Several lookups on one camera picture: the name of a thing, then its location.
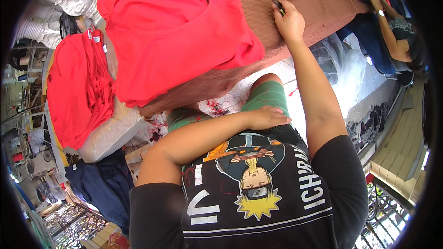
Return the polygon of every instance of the clear plastic sheet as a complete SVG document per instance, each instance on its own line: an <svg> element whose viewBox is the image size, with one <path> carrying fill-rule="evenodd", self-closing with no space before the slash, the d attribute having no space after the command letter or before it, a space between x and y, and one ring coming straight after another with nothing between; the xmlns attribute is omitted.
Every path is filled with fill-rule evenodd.
<svg viewBox="0 0 443 249"><path fill-rule="evenodd" d="M366 58L359 48L346 48L335 33L311 46L310 50L334 89L343 117L347 118L362 87Z"/></svg>
<svg viewBox="0 0 443 249"><path fill-rule="evenodd" d="M117 61L106 54L108 71L115 80ZM114 114L110 119L91 132L83 146L78 150L84 162L95 163L111 155L132 139L146 121L137 108L131 109L114 97Z"/></svg>

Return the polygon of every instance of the brown table cover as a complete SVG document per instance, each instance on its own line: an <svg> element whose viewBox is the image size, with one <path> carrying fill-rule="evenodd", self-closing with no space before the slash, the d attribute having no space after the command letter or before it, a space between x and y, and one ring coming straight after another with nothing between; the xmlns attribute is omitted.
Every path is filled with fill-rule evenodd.
<svg viewBox="0 0 443 249"><path fill-rule="evenodd" d="M342 28L356 14L369 11L357 0L288 0L303 15L306 28L303 38L308 46ZM143 108L140 114L148 119L153 114L228 93L240 80L290 56L277 31L272 14L271 0L241 0L246 21L266 50L262 60L242 68L210 71L170 89Z"/></svg>

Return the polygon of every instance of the green shorts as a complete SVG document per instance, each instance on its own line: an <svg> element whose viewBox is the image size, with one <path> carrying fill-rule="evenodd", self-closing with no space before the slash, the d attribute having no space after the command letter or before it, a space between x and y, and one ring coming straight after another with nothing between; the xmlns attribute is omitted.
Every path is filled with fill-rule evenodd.
<svg viewBox="0 0 443 249"><path fill-rule="evenodd" d="M283 110L283 114L289 117L286 105L286 95L283 86L276 81L266 81L257 86L249 95L248 100L241 111L250 111L273 106ZM186 107L175 108L168 116L168 130L174 131L193 122L211 119L212 117L200 110Z"/></svg>

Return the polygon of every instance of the anime graphic print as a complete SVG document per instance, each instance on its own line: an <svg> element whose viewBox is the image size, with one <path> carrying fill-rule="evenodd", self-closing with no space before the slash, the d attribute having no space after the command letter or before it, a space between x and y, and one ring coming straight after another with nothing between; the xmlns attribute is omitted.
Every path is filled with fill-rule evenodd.
<svg viewBox="0 0 443 249"><path fill-rule="evenodd" d="M204 161L215 159L217 169L238 182L239 195L234 202L245 219L271 217L282 199L272 184L271 173L284 159L285 148L277 140L256 133L241 133L208 153Z"/></svg>

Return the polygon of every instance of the red t-shirt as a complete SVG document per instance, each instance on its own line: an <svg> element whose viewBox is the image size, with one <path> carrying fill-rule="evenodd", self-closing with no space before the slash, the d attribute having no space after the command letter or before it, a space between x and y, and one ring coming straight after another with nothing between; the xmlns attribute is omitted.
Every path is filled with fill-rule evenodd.
<svg viewBox="0 0 443 249"><path fill-rule="evenodd" d="M209 69L264 57L240 0L208 1L98 0L117 55L113 89L121 102L143 107Z"/></svg>
<svg viewBox="0 0 443 249"><path fill-rule="evenodd" d="M47 102L63 147L80 148L112 116L113 83L100 30L69 35L58 44L48 75Z"/></svg>

